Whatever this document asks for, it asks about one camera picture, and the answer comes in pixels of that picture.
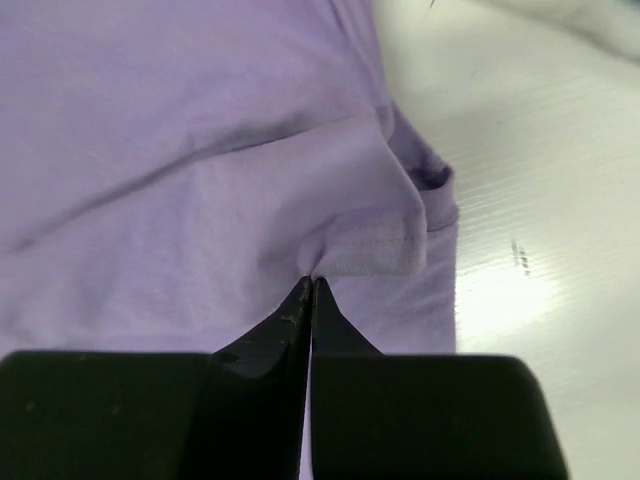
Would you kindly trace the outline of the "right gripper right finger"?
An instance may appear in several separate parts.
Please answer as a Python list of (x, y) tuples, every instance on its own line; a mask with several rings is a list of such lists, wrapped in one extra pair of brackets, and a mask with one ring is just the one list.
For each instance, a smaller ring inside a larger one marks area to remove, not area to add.
[(310, 374), (317, 479), (565, 479), (532, 370), (499, 355), (385, 355), (314, 284)]

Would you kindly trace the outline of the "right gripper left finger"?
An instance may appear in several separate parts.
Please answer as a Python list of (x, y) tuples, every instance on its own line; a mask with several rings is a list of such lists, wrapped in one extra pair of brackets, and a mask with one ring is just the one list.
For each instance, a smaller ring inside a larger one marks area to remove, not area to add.
[(5, 479), (295, 479), (313, 287), (215, 353), (17, 351)]

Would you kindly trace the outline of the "purple t shirt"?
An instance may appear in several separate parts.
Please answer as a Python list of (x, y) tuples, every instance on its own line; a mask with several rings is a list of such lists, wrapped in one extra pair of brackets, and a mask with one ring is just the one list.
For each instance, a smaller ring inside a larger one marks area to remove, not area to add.
[(453, 183), (368, 1), (5, 1), (1, 363), (215, 353), (303, 278), (381, 353), (450, 354)]

